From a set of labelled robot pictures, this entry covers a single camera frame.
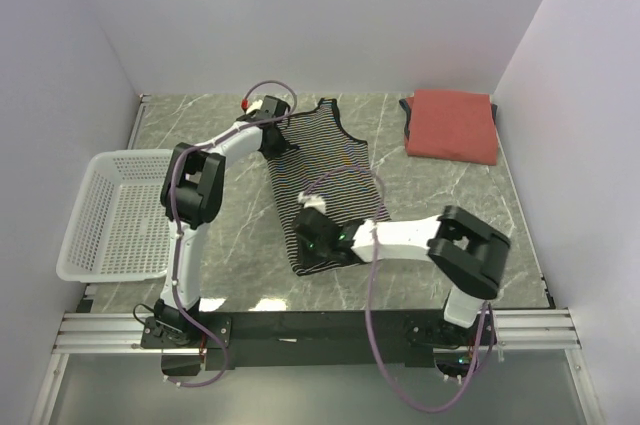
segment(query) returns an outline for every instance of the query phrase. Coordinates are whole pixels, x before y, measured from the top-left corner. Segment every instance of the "red cloth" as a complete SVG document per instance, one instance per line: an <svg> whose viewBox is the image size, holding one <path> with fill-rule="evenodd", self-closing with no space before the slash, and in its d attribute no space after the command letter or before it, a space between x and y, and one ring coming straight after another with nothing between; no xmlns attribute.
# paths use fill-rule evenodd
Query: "red cloth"
<svg viewBox="0 0 640 425"><path fill-rule="evenodd" d="M495 165L498 137L489 95L452 90L416 90L411 108L408 155Z"/></svg>

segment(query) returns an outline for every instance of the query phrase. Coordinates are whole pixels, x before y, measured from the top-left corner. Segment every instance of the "striped tank top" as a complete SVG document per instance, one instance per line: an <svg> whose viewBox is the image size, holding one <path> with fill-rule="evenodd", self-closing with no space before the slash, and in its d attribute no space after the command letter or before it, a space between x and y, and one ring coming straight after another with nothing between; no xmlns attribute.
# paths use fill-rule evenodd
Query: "striped tank top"
<svg viewBox="0 0 640 425"><path fill-rule="evenodd" d="M267 162L289 263L297 275L345 266L331 261L303 266L298 256L293 220L302 209L298 194L326 172L344 165L358 165L369 170L367 142L352 137L342 128L335 99L320 99L314 110L296 113L288 121L279 123L278 128L289 143L297 146ZM373 218L380 201L371 176L355 170L331 175L313 193L325 200L326 215L338 225ZM380 220L389 219L389 212L383 207Z"/></svg>

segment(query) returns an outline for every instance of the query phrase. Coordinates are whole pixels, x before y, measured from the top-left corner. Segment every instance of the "marble table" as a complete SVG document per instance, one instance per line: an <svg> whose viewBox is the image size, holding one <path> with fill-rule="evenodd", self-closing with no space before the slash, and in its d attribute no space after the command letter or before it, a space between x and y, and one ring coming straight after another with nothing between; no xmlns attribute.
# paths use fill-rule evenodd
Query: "marble table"
<svg viewBox="0 0 640 425"><path fill-rule="evenodd" d="M298 110L313 109L322 96L337 96L345 129L368 141L371 165L387 184L385 201L392 218L424 218L449 204L466 208L512 240L503 294L495 306L549 307L502 151L494 167L408 157L404 113L398 106L406 95L302 94ZM133 146L170 149L178 142L215 136L241 114L240 99L226 94L147 96ZM264 159L255 153L227 171L222 209L202 260L203 310L359 310L368 273L369 267L360 265L296 276L286 258ZM163 282L101 284L92 312L130 312L138 302L153 305ZM390 260L378 274L374 304L384 309L440 308L449 288L449 280L431 263Z"/></svg>

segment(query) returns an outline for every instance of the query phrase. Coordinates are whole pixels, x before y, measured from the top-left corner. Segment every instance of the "table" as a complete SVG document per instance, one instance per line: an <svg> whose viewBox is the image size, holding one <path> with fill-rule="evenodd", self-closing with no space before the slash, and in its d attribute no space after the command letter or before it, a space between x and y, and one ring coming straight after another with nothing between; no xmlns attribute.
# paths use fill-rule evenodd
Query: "table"
<svg viewBox="0 0 640 425"><path fill-rule="evenodd" d="M278 95L290 102L286 95ZM437 215L460 205L511 237L512 248L496 308L547 308L546 284L500 150L494 167L408 157L400 93L302 94L298 110L321 97L337 97L342 124L369 143L372 168L387 184L386 205L396 220ZM134 148L173 148L226 130L241 115L241 97L230 94L154 95L142 103ZM369 267L353 266L296 276L284 247L266 163L255 153L225 176L224 200L213 222L202 268L202 310L360 310ZM164 280L97 286L92 312L127 313L136 303L153 305ZM381 309L440 308L449 280L431 263L385 261L374 306Z"/></svg>

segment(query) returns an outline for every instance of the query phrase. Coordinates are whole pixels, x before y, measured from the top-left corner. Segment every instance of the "black cable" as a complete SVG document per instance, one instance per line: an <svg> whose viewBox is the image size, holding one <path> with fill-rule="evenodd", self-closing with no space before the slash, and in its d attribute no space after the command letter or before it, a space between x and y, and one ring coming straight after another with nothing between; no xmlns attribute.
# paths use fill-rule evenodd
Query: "black cable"
<svg viewBox="0 0 640 425"><path fill-rule="evenodd" d="M144 324L145 324L144 320L142 320L141 318L138 317L138 315L136 315L136 309L138 307L144 307L151 313L153 313L153 308L151 308L149 305L147 305L145 303L138 303L138 304L136 304L136 306L133 307L133 318L135 318L139 323L141 323L144 326Z"/></svg>

